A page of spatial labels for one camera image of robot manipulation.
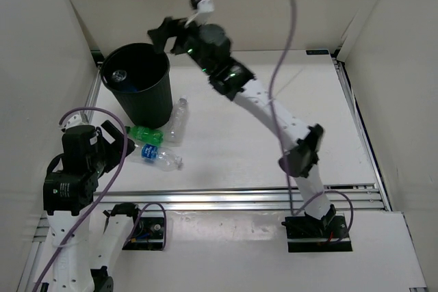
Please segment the blue label Pocari bottle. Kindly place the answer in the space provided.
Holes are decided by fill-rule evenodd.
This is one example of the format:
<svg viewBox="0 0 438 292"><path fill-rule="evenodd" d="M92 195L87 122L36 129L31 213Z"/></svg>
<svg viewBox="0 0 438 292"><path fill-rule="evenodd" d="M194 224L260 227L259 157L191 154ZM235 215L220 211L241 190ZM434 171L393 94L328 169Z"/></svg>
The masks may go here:
<svg viewBox="0 0 438 292"><path fill-rule="evenodd" d="M115 70L110 76L111 86L119 92L137 92L134 82L126 70Z"/></svg>

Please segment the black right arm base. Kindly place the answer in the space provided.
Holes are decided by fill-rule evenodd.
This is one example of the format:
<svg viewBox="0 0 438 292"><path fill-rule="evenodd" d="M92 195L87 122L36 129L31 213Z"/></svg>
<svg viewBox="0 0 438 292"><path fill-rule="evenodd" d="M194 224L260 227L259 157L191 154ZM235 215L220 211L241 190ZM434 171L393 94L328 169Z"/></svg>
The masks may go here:
<svg viewBox="0 0 438 292"><path fill-rule="evenodd" d="M286 217L281 225L286 229L289 253L353 251L348 225L343 215L336 215L328 227L322 230L305 216Z"/></svg>

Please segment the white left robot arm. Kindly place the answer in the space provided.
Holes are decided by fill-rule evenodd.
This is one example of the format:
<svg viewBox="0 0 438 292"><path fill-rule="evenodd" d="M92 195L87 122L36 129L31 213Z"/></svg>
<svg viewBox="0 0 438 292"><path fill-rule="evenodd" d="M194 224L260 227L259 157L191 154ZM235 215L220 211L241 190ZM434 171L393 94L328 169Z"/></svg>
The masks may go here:
<svg viewBox="0 0 438 292"><path fill-rule="evenodd" d="M37 279L37 291L113 291L111 271L128 237L144 228L137 205L120 203L105 211L105 228L90 247L90 214L99 179L118 166L134 143L109 120L95 127L69 119L63 152L54 157L43 184L53 256Z"/></svg>

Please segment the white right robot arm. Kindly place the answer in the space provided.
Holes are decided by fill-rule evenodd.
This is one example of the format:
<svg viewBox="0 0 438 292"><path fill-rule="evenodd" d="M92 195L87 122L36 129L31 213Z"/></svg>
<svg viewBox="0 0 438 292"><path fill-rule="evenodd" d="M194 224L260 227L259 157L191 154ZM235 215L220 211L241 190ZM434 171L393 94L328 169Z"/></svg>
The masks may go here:
<svg viewBox="0 0 438 292"><path fill-rule="evenodd" d="M322 126L306 124L273 99L254 73L232 57L231 40L221 26L166 17L147 34L158 53L164 52L168 39L174 38L172 54L188 55L208 76L213 89L254 115L280 138L283 155L279 166L298 186L305 202L308 231L315 237L325 236L332 229L335 207L323 194L318 167Z"/></svg>

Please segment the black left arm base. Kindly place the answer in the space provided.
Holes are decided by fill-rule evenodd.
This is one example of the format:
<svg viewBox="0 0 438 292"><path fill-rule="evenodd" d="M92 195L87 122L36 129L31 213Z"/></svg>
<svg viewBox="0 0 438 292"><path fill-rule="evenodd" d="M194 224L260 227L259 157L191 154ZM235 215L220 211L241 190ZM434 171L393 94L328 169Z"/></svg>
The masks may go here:
<svg viewBox="0 0 438 292"><path fill-rule="evenodd" d="M123 250L163 250L165 228L164 217L141 217L133 236L123 247Z"/></svg>

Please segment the clear unlabelled plastic bottle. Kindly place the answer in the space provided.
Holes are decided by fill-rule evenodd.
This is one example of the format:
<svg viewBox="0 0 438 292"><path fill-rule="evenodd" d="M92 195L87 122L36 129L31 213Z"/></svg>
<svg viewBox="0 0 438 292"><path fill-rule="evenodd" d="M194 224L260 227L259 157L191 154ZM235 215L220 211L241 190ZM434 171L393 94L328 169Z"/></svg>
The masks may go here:
<svg viewBox="0 0 438 292"><path fill-rule="evenodd" d="M180 144L182 142L188 117L188 98L186 95L183 95L172 108L172 113L164 134L167 142L173 144Z"/></svg>

